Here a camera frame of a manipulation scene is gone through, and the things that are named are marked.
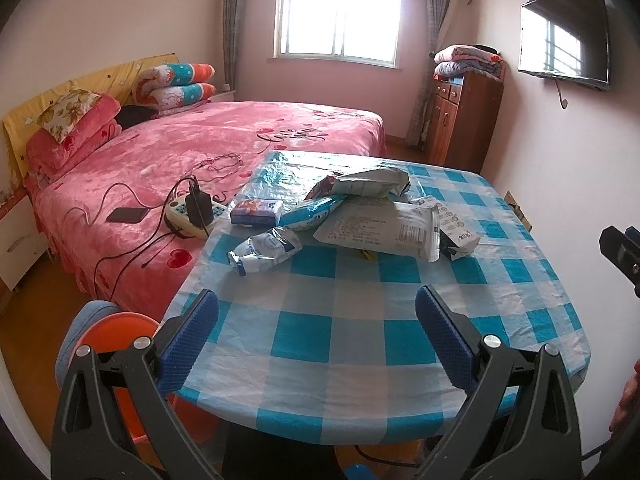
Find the person right hand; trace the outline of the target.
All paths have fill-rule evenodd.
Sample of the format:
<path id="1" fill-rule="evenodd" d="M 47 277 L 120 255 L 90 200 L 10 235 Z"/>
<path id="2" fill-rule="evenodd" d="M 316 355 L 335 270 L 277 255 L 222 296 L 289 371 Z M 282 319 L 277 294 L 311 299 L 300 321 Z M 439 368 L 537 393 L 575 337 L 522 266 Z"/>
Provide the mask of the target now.
<path id="1" fill-rule="evenodd" d="M 608 430 L 611 434 L 620 431 L 632 417 L 632 409 L 639 399 L 640 361 L 634 363 L 634 374 L 625 382 Z"/>

